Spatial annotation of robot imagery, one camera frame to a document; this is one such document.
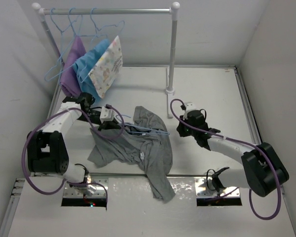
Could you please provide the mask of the light blue wire hanger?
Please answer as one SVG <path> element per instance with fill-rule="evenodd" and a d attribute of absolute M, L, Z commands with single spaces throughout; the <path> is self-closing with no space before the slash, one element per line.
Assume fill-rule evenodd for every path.
<path fill-rule="evenodd" d="M 127 117 L 127 118 L 131 118 L 130 116 L 128 115 L 116 115 L 115 118 L 120 122 L 122 123 L 122 117 Z M 151 128 L 146 128 L 146 127 L 141 127 L 141 126 L 136 126 L 134 124 L 131 124 L 129 122 L 125 122 L 124 123 L 126 126 L 129 126 L 129 127 L 132 127 L 132 128 L 135 128 L 138 130 L 138 132 L 134 132 L 134 133 L 138 133 L 138 134 L 146 134 L 146 133 L 152 133 L 152 134 L 157 134 L 157 135 L 165 135 L 165 136 L 168 136 L 170 135 L 169 132 L 167 131 L 163 131 L 163 130 L 158 130 L 158 129 L 151 129 Z"/>

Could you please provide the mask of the grey t shirt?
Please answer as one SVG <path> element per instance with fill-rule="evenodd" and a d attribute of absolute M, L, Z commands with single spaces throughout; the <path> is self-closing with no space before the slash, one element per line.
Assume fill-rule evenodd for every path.
<path fill-rule="evenodd" d="M 134 125 L 167 131 L 163 120 L 143 106 L 136 106 Z M 169 136 L 152 133 L 138 134 L 137 129 L 126 126 L 124 130 L 91 130 L 95 141 L 88 160 L 102 168 L 117 160 L 138 167 L 146 174 L 154 198 L 168 203 L 175 196 L 167 174 L 173 165 Z"/>

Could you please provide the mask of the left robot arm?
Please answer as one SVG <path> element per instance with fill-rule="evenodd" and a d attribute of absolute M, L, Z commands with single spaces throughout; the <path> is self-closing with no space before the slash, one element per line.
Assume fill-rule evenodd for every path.
<path fill-rule="evenodd" d="M 56 174 L 63 183 L 76 188 L 87 188 L 87 171 L 81 165 L 70 162 L 65 145 L 65 135 L 76 120 L 90 124 L 91 130 L 104 139 L 115 139 L 122 135 L 124 125 L 118 125 L 114 114 L 118 111 L 105 105 L 95 118 L 92 104 L 95 98 L 86 92 L 78 97 L 66 97 L 58 112 L 32 130 L 25 142 L 21 155 L 23 174 L 28 184 L 38 193 L 53 195 L 54 192 L 40 190 L 30 180 L 29 173 Z"/>

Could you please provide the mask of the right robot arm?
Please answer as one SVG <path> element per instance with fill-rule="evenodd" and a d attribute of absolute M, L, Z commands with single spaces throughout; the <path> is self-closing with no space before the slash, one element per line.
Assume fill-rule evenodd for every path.
<path fill-rule="evenodd" d="M 202 129 L 205 132 L 192 129 L 189 126 L 186 126 L 184 123 L 179 122 L 177 132 L 179 133 L 180 137 L 191 136 L 195 139 L 196 143 L 200 147 L 205 148 L 208 151 L 223 154 L 242 164 L 244 172 L 242 172 L 242 170 L 240 171 L 241 176 L 244 176 L 244 178 L 240 180 L 246 181 L 245 187 L 248 186 L 258 196 L 265 197 L 277 188 L 273 172 L 271 171 L 271 168 L 266 162 L 262 153 L 251 146 L 236 143 L 209 134 L 208 132 L 217 134 L 221 131 L 208 127 L 206 122 L 206 112 L 203 114 L 201 112 L 202 110 L 188 109 L 185 106 L 181 106 L 181 108 L 184 111 L 184 114 L 180 115 L 180 120 L 189 126 Z M 287 182 L 289 180 L 288 171 L 284 167 L 273 147 L 266 142 L 256 146 L 261 149 L 270 160 L 279 179 L 279 184 L 282 185 L 283 183 Z M 214 172 L 211 181 L 209 184 L 207 183 L 207 186 L 211 191 L 220 192 L 226 188 L 226 186 L 223 185 L 224 183 L 221 174 L 228 169 L 230 168 L 224 167 Z"/>

